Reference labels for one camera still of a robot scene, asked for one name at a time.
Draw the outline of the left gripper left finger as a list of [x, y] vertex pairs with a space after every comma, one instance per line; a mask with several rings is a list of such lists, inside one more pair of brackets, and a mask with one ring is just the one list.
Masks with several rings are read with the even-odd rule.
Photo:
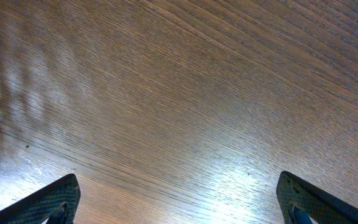
[[0, 223], [73, 224], [80, 202], [75, 174], [68, 174], [0, 211]]

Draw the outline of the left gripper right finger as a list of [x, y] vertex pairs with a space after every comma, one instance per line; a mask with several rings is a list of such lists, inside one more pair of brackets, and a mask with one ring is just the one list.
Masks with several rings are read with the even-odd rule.
[[291, 172], [281, 172], [276, 194], [285, 224], [358, 223], [358, 208]]

